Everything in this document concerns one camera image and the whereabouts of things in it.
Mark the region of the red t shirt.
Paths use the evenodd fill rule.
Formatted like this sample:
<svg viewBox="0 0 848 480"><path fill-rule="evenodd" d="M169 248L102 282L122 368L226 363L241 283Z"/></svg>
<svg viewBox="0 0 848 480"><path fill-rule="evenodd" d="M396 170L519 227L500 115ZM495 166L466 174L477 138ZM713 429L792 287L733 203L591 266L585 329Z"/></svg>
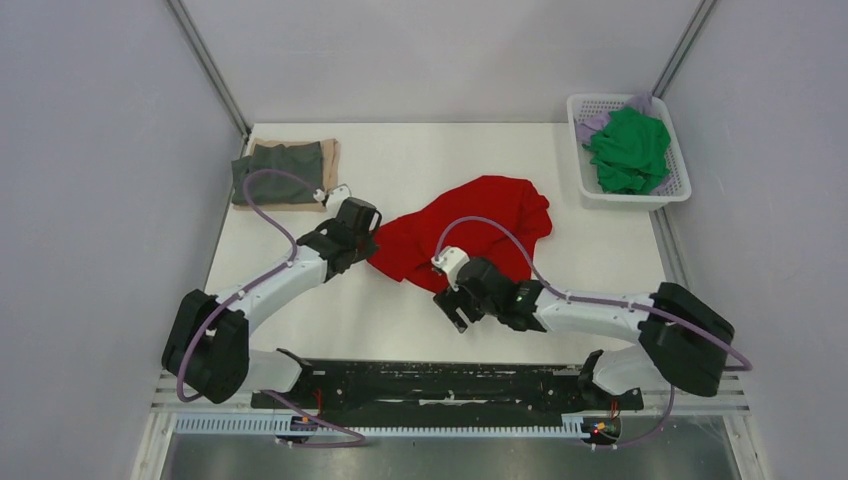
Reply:
<svg viewBox="0 0 848 480"><path fill-rule="evenodd" d="M513 281L525 280L531 269L508 236L532 255L537 242L553 231L549 206L526 179L481 176L382 225L376 234L378 251L368 262L396 282L439 293L448 281L431 259L445 247L458 247L490 260Z"/></svg>

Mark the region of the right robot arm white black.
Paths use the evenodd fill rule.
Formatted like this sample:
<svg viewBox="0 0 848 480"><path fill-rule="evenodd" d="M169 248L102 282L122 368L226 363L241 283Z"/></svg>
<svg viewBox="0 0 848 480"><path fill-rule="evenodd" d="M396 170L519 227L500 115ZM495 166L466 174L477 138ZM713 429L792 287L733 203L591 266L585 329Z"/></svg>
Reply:
<svg viewBox="0 0 848 480"><path fill-rule="evenodd" d="M459 332L485 316L519 332L584 333L627 342L584 362L580 400L602 408L636 388L673 386L717 395L735 336L730 322L683 286L663 282L653 293L557 294L542 281L513 281L489 260L448 248L432 260L447 287L434 301Z"/></svg>

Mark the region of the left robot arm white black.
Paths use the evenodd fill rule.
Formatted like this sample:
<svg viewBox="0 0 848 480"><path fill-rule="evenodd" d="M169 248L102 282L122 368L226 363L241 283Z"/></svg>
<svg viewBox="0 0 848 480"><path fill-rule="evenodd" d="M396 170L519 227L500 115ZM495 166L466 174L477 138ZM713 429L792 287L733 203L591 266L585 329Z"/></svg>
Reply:
<svg viewBox="0 0 848 480"><path fill-rule="evenodd" d="M295 408L312 399L304 360L284 349L254 350L250 338L289 302L376 253L382 215L374 205L350 197L333 211L256 279L183 297L161 357L178 380L180 400L221 404L242 391L265 390Z"/></svg>

